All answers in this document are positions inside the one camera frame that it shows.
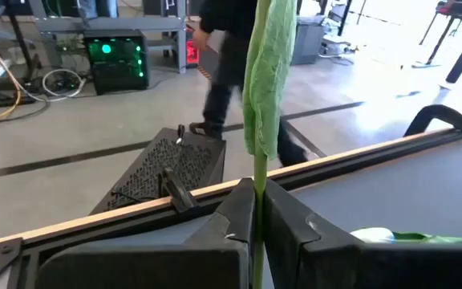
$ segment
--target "black jacket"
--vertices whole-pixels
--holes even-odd
[[[205,0],[199,16],[201,29],[228,31],[244,39],[253,33],[257,0]]]

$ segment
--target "perforated black panel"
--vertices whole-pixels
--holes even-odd
[[[158,174],[166,167],[174,170],[187,190],[222,181],[221,175],[216,180],[209,179],[216,165],[223,166],[224,141],[190,133],[185,133],[183,144],[176,144],[176,139],[176,131],[164,128],[92,213],[134,205],[133,198],[138,201],[158,198]]]

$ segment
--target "black pants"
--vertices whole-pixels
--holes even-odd
[[[203,111],[205,122],[219,132],[224,128],[233,88],[238,86],[243,91],[248,49],[248,39],[239,39],[226,33],[221,46],[217,73],[213,78]],[[278,156],[284,166],[307,161],[304,149],[290,139],[284,120],[279,123]]]

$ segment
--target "green led light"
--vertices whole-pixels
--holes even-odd
[[[111,47],[108,44],[104,44],[102,50],[104,53],[110,53]]]

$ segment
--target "wooden edge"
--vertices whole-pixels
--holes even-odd
[[[403,138],[399,138],[397,140],[390,140],[390,141],[383,142],[383,143],[380,143],[380,144],[373,144],[373,145],[367,146],[365,148],[353,149],[351,151],[344,152],[344,153],[338,153],[338,154],[335,154],[333,156],[324,157],[324,158],[316,159],[316,160],[313,160],[313,161],[307,161],[307,162],[299,164],[299,165],[292,165],[290,167],[286,167],[286,168],[282,168],[282,169],[275,169],[273,171],[268,172],[268,177],[275,177],[275,176],[277,176],[279,174],[289,173],[289,172],[292,172],[294,170],[304,169],[304,168],[312,166],[312,165],[324,164],[324,163],[327,163],[327,162],[330,162],[330,161],[336,161],[336,160],[338,160],[340,158],[343,158],[343,157],[350,157],[350,156],[353,156],[353,155],[356,155],[356,154],[365,153],[365,152],[375,150],[375,149],[380,149],[382,147],[389,146],[389,145],[402,144],[404,142],[408,142],[408,141],[418,139],[418,138],[420,138],[422,136],[430,136],[432,134],[436,134],[438,132],[444,132],[444,131],[447,131],[447,130],[448,129],[443,129],[443,130],[434,131],[434,132],[423,132],[423,133],[416,134],[414,136],[406,136],[406,137],[403,137]],[[194,197],[198,198],[198,197],[206,196],[206,195],[214,193],[214,192],[221,191],[223,189],[228,189],[228,188],[234,187],[235,185],[238,184],[239,181],[240,180],[227,181],[227,182],[224,182],[224,183],[221,183],[221,184],[218,184],[218,185],[211,185],[211,186],[208,186],[208,187],[205,187],[205,188],[195,189],[191,193],[192,193],[192,195]],[[95,215],[91,215],[91,216],[87,216],[87,217],[83,217],[83,218],[77,218],[77,219],[70,220],[70,221],[67,221],[67,222],[62,222],[62,223],[51,225],[51,226],[45,226],[45,227],[42,227],[42,228],[39,228],[39,229],[29,230],[29,231],[22,232],[22,233],[19,233],[19,234],[13,234],[13,235],[10,235],[10,236],[0,238],[0,242],[11,240],[13,238],[22,238],[24,240],[31,239],[31,238],[37,238],[38,236],[41,236],[41,235],[51,234],[51,233],[61,231],[61,230],[70,230],[70,229],[75,228],[77,226],[83,226],[83,225],[90,224],[90,223],[93,223],[93,222],[101,221],[101,220],[103,220],[105,218],[114,218],[114,217],[122,216],[122,215],[125,215],[125,214],[133,213],[133,212],[136,212],[136,211],[147,212],[149,210],[158,209],[158,208],[164,207],[164,206],[169,206],[170,205],[170,199],[171,199],[170,197],[163,197],[163,198],[160,198],[160,199],[157,199],[157,200],[147,201],[145,203],[141,203],[141,204],[137,204],[137,205],[133,205],[133,206],[127,206],[127,207],[117,209],[117,210],[112,210],[112,211],[108,211],[108,212],[104,212],[104,213],[100,213],[100,214],[95,214]]]

